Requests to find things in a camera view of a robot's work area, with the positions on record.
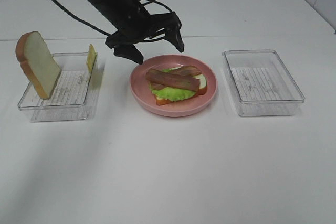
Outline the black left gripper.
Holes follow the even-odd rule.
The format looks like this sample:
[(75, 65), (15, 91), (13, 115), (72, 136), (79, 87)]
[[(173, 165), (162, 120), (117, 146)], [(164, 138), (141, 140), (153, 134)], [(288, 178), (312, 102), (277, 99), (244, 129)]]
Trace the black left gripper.
[(106, 38), (106, 45), (114, 48), (116, 57), (143, 64), (144, 56), (134, 44), (145, 42), (163, 34), (179, 52), (184, 52), (181, 37), (181, 21), (177, 14), (169, 9), (167, 13), (150, 14), (145, 5), (156, 0), (88, 0), (117, 31)]

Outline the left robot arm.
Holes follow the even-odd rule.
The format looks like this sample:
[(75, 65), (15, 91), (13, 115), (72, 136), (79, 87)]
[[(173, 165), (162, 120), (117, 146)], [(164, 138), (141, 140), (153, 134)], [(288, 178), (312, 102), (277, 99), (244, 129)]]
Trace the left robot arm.
[(182, 23), (176, 12), (169, 8), (167, 13), (150, 14), (146, 10), (145, 6), (152, 3), (166, 7), (158, 0), (87, 0), (117, 29), (113, 34), (74, 15), (57, 0), (51, 1), (75, 20), (106, 35), (105, 44), (117, 57), (142, 64), (144, 56), (135, 44), (160, 40), (170, 42), (179, 52), (184, 51)]

